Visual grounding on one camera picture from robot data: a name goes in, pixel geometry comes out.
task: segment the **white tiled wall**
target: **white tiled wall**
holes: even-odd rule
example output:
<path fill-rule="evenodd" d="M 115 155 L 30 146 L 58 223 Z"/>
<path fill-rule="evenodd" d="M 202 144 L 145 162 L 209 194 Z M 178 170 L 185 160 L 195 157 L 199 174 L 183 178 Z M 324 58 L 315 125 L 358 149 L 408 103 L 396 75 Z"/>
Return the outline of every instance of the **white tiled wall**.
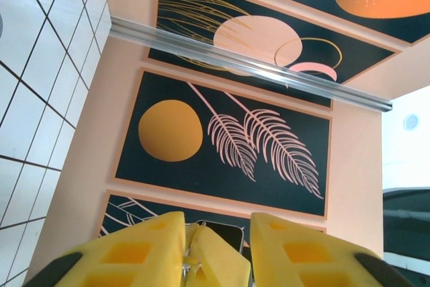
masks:
<path fill-rule="evenodd" d="M 0 16 L 0 287 L 18 287 L 111 22 L 106 0 L 0 0 Z"/>

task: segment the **black phone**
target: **black phone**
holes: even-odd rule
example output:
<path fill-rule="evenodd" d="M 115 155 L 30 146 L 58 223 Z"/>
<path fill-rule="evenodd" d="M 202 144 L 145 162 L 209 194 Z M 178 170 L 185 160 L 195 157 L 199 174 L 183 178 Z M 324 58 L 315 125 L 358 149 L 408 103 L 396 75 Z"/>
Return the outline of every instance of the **black phone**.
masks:
<path fill-rule="evenodd" d="M 217 235 L 222 237 L 229 245 L 235 248 L 239 253 L 242 253 L 244 234 L 241 228 L 234 225 L 211 222 L 206 220 L 197 221 L 199 225 L 206 223 L 208 228 L 211 228 Z"/>

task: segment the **aluminum rail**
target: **aluminum rail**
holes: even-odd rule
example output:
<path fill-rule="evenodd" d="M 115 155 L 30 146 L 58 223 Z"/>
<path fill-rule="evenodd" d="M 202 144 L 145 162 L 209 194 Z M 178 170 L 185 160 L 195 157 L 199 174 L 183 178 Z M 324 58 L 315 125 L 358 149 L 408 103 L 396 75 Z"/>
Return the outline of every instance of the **aluminum rail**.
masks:
<path fill-rule="evenodd" d="M 237 54 L 229 50 L 199 42 L 191 38 L 157 28 L 111 17 L 110 35 L 151 48 L 184 56 L 203 63 L 248 73 L 259 79 L 349 104 L 387 112 L 392 110 L 389 100 L 327 81 L 320 77 L 296 72 L 286 67 Z"/>

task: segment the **palm leaf drawing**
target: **palm leaf drawing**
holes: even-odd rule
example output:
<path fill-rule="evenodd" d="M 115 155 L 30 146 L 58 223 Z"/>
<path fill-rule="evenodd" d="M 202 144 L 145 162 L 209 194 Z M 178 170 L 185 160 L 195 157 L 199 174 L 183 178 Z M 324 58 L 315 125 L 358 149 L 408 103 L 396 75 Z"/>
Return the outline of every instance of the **palm leaf drawing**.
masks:
<path fill-rule="evenodd" d="M 242 169 L 246 176 L 255 181 L 257 154 L 250 145 L 243 125 L 236 118 L 226 114 L 214 115 L 209 121 L 208 135 L 224 164 L 227 162 L 231 167 Z"/>
<path fill-rule="evenodd" d="M 231 94 L 225 94 L 246 111 L 246 138 L 258 153 L 262 151 L 266 163 L 270 157 L 273 170 L 277 171 L 282 179 L 300 184 L 317 198 L 323 198 L 319 192 L 318 171 L 312 154 L 291 132 L 291 128 L 279 117 L 279 113 L 267 109 L 251 111 Z"/>

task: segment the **yellow plastic block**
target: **yellow plastic block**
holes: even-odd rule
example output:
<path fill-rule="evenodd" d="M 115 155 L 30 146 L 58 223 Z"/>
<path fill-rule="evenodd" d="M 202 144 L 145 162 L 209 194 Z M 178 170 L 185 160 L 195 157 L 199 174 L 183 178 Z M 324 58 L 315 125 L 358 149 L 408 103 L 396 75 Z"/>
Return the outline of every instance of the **yellow plastic block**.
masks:
<path fill-rule="evenodd" d="M 354 258 L 371 251 L 265 213 L 251 216 L 258 287 L 381 287 Z"/>
<path fill-rule="evenodd" d="M 82 258 L 56 287 L 178 287 L 185 218 L 170 212 L 70 250 Z"/>
<path fill-rule="evenodd" d="M 194 233 L 189 256 L 200 266 L 187 274 L 186 287 L 247 287 L 251 264 L 212 229 Z"/>
<path fill-rule="evenodd" d="M 191 242 L 194 238 L 194 233 L 196 233 L 198 228 L 199 228 L 198 223 L 191 223 L 187 226 L 185 230 L 185 252 L 187 252 L 187 250 L 191 246 Z"/>

